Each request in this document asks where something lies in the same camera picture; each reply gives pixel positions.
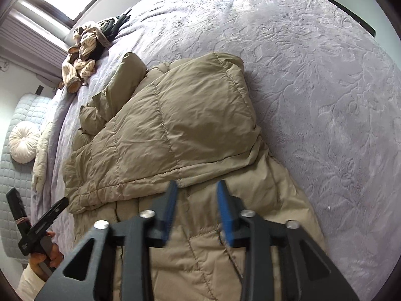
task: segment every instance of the tufted pillow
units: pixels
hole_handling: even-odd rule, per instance
[[[25,164],[36,156],[36,146],[40,137],[38,127],[30,121],[18,123],[9,136],[9,148],[14,161]]]

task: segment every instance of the quilted headboard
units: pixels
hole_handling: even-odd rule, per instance
[[[21,194],[21,198],[25,205],[27,215],[31,214],[31,179],[34,161],[27,164],[19,164],[15,162],[9,151],[9,135],[15,125],[21,121],[31,121],[36,123],[38,127],[45,119],[47,104],[50,98],[38,96],[35,94],[25,94],[15,108],[14,115],[11,119],[9,129],[7,130],[6,139],[4,141],[3,152],[0,161],[0,236],[6,255],[17,258],[21,262],[26,262],[18,248],[18,241],[21,235],[14,223],[13,216],[10,213],[9,205],[6,200],[6,193],[15,187]]]

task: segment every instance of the white sleeve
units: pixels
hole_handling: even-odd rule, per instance
[[[28,265],[21,275],[16,292],[22,301],[33,301],[43,285],[45,285],[45,282],[42,281]]]

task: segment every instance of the bed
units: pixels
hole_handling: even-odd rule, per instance
[[[401,255],[401,72],[386,52],[327,0],[142,0],[130,15],[89,85],[62,93],[35,216],[63,197],[79,109],[126,52],[150,68],[224,51],[244,60],[264,139],[306,192],[331,259],[372,300]],[[73,218],[63,213],[53,230],[68,252]]]

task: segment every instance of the human hand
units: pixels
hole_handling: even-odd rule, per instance
[[[47,232],[52,238],[56,235],[55,232],[49,231]],[[53,243],[52,250],[50,252],[50,267],[57,268],[64,259],[64,255],[60,252],[59,246],[56,243]],[[32,271],[44,282],[47,281],[48,276],[43,272],[43,270],[39,267],[41,262],[44,262],[46,259],[46,255],[40,253],[32,253],[29,257],[28,263],[31,267]]]

